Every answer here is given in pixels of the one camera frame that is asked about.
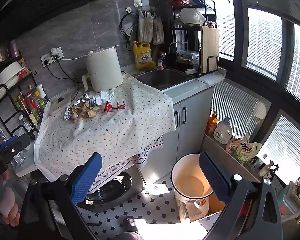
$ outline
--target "kitchen sink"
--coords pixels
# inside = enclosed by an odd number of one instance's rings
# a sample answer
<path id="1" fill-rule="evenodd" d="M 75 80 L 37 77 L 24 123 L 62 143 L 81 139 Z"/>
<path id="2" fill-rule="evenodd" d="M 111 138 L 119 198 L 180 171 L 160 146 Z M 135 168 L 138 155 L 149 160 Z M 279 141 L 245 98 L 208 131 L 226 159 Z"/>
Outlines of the kitchen sink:
<path id="1" fill-rule="evenodd" d="M 193 79 L 192 76 L 174 69 L 153 70 L 133 76 L 143 84 L 154 87 L 158 90 L 164 90 Z"/>

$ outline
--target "white detergent bottle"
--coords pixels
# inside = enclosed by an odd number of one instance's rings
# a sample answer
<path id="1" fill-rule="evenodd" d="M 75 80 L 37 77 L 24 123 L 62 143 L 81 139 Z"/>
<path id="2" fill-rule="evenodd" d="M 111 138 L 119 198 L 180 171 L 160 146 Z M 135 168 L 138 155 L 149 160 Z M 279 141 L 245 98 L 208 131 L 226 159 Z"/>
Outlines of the white detergent bottle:
<path id="1" fill-rule="evenodd" d="M 222 144 L 227 144 L 232 136 L 232 128 L 229 124 L 230 117 L 218 123 L 217 128 L 214 130 L 213 137 Z"/>

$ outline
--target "bucket rim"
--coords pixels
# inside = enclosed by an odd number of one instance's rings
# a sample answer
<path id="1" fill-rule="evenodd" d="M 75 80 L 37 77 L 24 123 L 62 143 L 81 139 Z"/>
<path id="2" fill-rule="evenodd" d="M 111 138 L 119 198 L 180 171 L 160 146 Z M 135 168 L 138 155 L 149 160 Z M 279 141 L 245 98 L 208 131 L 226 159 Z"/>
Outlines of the bucket rim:
<path id="1" fill-rule="evenodd" d="M 171 169 L 171 173 L 170 173 L 170 180 L 171 180 L 172 186 L 173 186 L 174 190 L 176 190 L 181 196 L 183 196 L 183 197 L 185 197 L 185 198 L 188 198 L 188 199 L 195 199 L 195 200 L 198 200 L 198 199 L 202 199 L 202 198 L 209 197 L 209 196 L 212 195 L 213 192 L 214 192 L 214 191 L 213 191 L 213 188 L 211 187 L 211 185 L 210 185 L 210 188 L 212 189 L 211 193 L 209 193 L 209 194 L 207 194 L 207 195 L 205 195 L 205 196 L 202 196 L 202 197 L 190 197 L 190 196 L 187 196 L 187 195 L 184 195 L 183 193 L 181 193 L 181 192 L 177 189 L 176 185 L 174 184 L 174 182 L 173 182 L 173 180 L 172 180 L 172 171 L 173 171 L 173 169 L 174 169 L 174 166 L 175 166 L 175 165 L 177 164 L 177 162 L 180 161 L 182 158 L 187 157 L 187 156 L 189 156 L 189 155 L 200 155 L 200 153 L 190 153 L 190 154 L 187 154 L 187 155 L 185 155 L 185 156 L 182 156 L 179 160 L 176 161 L 176 163 L 173 165 L 173 167 L 172 167 L 172 169 Z"/>

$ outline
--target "gray tile wall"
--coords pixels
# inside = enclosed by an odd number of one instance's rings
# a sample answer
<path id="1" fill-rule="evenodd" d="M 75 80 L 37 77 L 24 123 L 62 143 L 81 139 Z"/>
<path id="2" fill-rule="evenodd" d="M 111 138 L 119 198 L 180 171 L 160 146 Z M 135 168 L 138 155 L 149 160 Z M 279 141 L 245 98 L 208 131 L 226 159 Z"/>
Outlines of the gray tile wall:
<path id="1" fill-rule="evenodd" d="M 160 14 L 158 0 L 142 0 L 142 6 L 144 10 L 155 6 Z M 36 82 L 42 83 L 49 98 L 77 86 L 70 80 L 54 78 L 47 67 L 42 67 L 41 56 L 48 53 L 53 47 L 61 47 L 64 58 L 75 58 L 100 46 L 119 45 L 116 49 L 120 66 L 134 63 L 133 53 L 126 50 L 126 44 L 119 31 L 119 23 L 122 16 L 126 14 L 126 7 L 131 7 L 132 11 L 136 10 L 133 0 L 92 1 L 80 8 L 58 15 L 16 38 L 18 49 L 21 51 L 27 67 L 33 72 L 37 72 Z M 136 23 L 136 20 L 137 16 L 135 15 L 126 17 L 122 24 L 123 29 L 128 29 L 133 23 Z M 76 77 L 79 81 L 81 81 L 81 76 L 87 72 L 82 58 L 62 60 L 60 63 L 70 76 Z M 49 69 L 58 77 L 66 77 L 57 63 L 50 64 Z M 28 83 L 24 82 L 21 88 L 26 88 L 27 85 Z M 0 105 L 2 118 L 6 120 L 6 117 L 13 112 L 14 109 L 6 98 Z M 18 119 L 14 118 L 8 123 L 8 127 L 16 127 L 17 123 Z"/>

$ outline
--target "white air fryer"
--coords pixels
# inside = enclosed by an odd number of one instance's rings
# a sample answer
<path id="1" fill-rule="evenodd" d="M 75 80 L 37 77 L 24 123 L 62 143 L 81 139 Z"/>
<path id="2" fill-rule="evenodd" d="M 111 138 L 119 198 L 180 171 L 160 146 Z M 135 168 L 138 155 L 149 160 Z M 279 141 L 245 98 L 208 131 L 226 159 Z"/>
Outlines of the white air fryer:
<path id="1" fill-rule="evenodd" d="M 88 74 L 82 76 L 82 82 L 86 91 L 88 78 L 95 92 L 110 90 L 122 84 L 123 78 L 115 47 L 90 51 L 84 58 Z"/>

